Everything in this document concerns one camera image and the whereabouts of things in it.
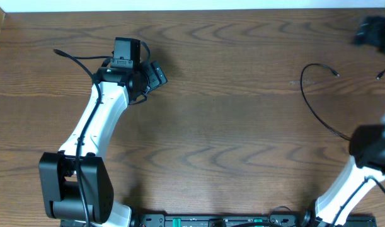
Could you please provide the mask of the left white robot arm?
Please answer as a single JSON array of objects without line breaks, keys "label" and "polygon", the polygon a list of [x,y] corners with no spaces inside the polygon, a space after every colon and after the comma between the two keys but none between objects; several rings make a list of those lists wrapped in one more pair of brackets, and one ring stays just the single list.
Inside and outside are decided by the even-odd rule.
[{"label": "left white robot arm", "polygon": [[45,152],[38,170],[46,215],[62,226],[138,226],[129,206],[114,200],[104,160],[121,114],[167,82],[157,61],[141,59],[145,42],[117,37],[102,56],[89,102],[72,134],[56,153]]}]

